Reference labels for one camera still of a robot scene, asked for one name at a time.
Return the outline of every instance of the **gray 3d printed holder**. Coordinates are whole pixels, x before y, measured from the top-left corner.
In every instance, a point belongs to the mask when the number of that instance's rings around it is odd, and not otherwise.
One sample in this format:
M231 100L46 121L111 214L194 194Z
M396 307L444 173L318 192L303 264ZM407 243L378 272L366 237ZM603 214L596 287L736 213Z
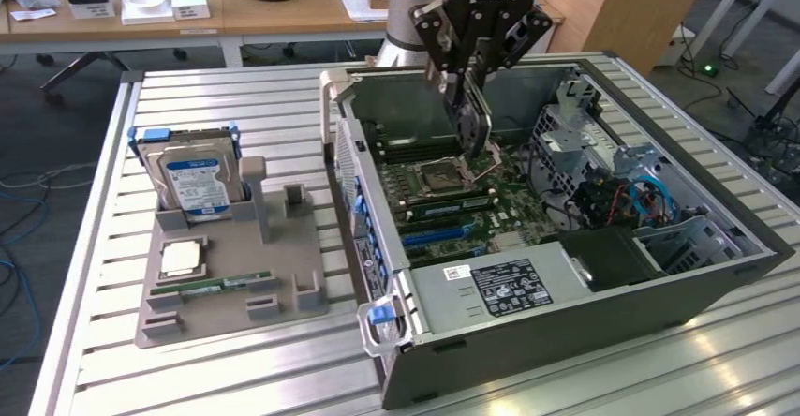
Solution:
M250 201L232 217L190 224L158 211L134 342L151 348L328 313L323 256L311 195L303 185L263 193L263 157L239 160ZM190 273L162 275L164 248L200 245Z

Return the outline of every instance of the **slotted metal surface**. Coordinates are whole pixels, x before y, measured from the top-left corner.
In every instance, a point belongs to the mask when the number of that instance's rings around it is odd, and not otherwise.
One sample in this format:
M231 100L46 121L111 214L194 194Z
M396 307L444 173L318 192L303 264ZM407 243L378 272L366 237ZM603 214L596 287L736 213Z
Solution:
M624 65L599 54L587 58L799 246L798 208ZM342 66L150 73L142 83L123 84L31 415L384 414L356 329L319 146L316 78ZM603 117L626 141L643 140L620 114L607 111ZM266 189L303 182L314 195L331 311L318 319L140 350L132 336L156 199L120 134L131 124L204 128L230 120L242 128L246 155L267 158ZM795 256L683 327L391 414L795 412L799 266Z

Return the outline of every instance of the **chair wheel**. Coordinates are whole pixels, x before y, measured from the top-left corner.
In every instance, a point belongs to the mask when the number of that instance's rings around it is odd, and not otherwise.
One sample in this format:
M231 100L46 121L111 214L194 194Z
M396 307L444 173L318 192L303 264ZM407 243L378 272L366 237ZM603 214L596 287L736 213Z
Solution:
M46 102L52 107L62 107L64 105L64 96L58 93L46 93Z
M172 50L172 56L180 60L182 62L186 62L187 59L190 58L190 55L187 54L187 51L184 51L183 49L174 49Z
M52 58L52 55L44 55L42 53L36 54L36 62L39 62L39 65L43 67L51 67L55 65L55 59Z

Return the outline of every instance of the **gray carpet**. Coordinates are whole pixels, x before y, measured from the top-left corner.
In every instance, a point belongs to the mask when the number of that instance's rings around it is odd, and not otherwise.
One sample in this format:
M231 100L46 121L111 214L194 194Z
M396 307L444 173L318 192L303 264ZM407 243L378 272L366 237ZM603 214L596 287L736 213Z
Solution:
M700 0L691 11L687 27L699 31L719 0ZM732 12L723 27L718 30L708 48L698 53L699 63L715 57L722 37L728 33L736 17ZM266 49L248 49L250 65L278 63L315 63L350 60L343 43L308 43L296 47L296 56L287 59L283 46ZM376 42L355 43L359 55L376 54ZM788 61L798 47L800 35L778 23L764 20L759 30L746 43L736 60L740 71L723 69L719 86L735 87L742 97L756 109L766 109L775 97L763 92L772 76ZM215 48L187 50L190 60L178 61L170 50L123 52L122 60L134 69L170 70L222 67L223 57ZM66 65L76 55L55 55L58 66ZM0 65L10 58L0 59ZM42 67L32 56L20 56L12 69L0 74L0 176L18 171L47 171L71 163L94 161L100 153L114 103L119 72L106 62L98 62L66 82L58 89L67 100L67 106L56 109L42 99L38 86L55 72L55 67ZM684 105L707 96L714 89L703 83L682 76L672 68L654 71L650 76L656 86ZM791 112L798 114L799 99L792 103ZM751 123L743 109L731 109L727 97L698 104L692 114L716 131L742 136ZM84 180L90 171L59 177L58 183ZM43 190L19 190L20 195L36 196ZM39 373L36 356L44 353L50 327L55 316L64 277L71 261L75 238L80 228L90 189L52 191L48 197L50 215L42 228L10 249L30 276L31 287L42 313L43 340L28 353L28 363L11 366L0 371L0 413L26 414ZM0 200L0 230L30 208L30 203ZM0 305L8 300L12 287L0 288ZM0 358L10 357L28 342L32 334L32 316L24 299L16 302L11 312L0 319Z

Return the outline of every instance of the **wooden cabinet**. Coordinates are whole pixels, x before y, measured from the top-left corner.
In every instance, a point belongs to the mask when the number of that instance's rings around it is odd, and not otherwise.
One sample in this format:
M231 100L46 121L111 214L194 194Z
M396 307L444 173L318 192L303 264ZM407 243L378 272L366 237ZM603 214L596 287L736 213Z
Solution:
M566 16L550 51L614 51L647 75L694 1L548 0Z

